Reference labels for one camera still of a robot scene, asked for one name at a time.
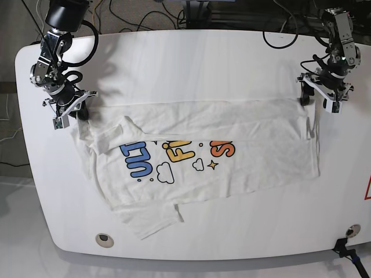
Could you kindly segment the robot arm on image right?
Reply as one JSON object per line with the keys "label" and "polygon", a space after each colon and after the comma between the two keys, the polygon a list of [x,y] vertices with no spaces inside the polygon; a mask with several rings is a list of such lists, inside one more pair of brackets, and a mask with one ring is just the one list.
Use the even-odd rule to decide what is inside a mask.
{"label": "robot arm on image right", "polygon": [[329,35],[328,42],[324,42],[326,55],[318,57],[316,54],[311,60],[302,61],[303,67],[307,63],[317,63],[315,71],[303,67],[297,81],[301,84],[301,106],[310,103],[311,97],[318,92],[323,97],[323,108],[333,114],[339,114],[343,102],[349,100],[349,93],[354,86],[345,82],[346,76],[361,63],[361,53],[352,37],[353,24],[349,11],[343,8],[325,9],[321,16],[322,24]]}

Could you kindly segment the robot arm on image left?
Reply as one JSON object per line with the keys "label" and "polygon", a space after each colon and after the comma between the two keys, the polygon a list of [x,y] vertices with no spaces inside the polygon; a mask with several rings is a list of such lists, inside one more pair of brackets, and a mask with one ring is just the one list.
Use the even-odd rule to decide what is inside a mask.
{"label": "robot arm on image left", "polygon": [[[69,117],[88,120],[89,112],[86,99],[96,96],[96,91],[82,90],[77,87],[83,75],[79,71],[67,71],[87,64],[94,56],[99,33],[94,25],[84,19],[89,1],[50,1],[45,22],[51,27],[41,35],[41,53],[31,67],[30,81],[41,87],[50,96],[43,102],[54,110],[53,124],[55,129],[69,125]],[[90,28],[94,35],[93,47],[89,55],[77,63],[66,62],[63,54],[72,46],[73,33],[81,26]]]}

